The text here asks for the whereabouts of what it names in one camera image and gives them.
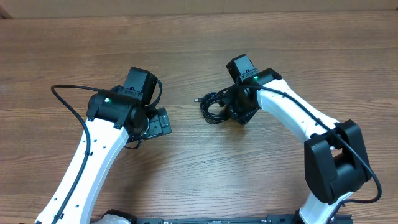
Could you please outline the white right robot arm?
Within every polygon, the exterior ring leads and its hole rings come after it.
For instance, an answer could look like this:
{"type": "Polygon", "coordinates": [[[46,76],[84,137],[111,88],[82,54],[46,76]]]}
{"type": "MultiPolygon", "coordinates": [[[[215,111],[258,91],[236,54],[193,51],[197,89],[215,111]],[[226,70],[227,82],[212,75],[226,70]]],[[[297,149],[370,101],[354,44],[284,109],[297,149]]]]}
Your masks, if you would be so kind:
{"type": "Polygon", "coordinates": [[[379,180],[371,169],[360,127],[339,122],[299,97],[275,70],[259,71],[247,55],[226,66],[234,85],[219,99],[231,119],[246,124],[258,110],[275,116],[304,146],[307,201],[293,215],[268,216],[269,223],[352,223],[339,216],[347,203],[374,203],[381,198],[379,180]]]}

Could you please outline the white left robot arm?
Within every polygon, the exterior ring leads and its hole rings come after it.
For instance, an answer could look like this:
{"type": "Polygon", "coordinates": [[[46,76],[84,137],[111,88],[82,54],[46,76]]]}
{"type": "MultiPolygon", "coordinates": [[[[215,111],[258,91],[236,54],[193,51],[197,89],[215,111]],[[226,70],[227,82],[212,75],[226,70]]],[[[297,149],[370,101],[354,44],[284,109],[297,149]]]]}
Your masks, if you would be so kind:
{"type": "Polygon", "coordinates": [[[106,176],[121,149],[172,132],[165,108],[157,108],[154,90],[161,81],[151,72],[131,67],[123,85],[93,88],[83,119],[51,87],[83,127],[83,133],[63,179],[36,223],[91,223],[91,215],[106,176]]]}

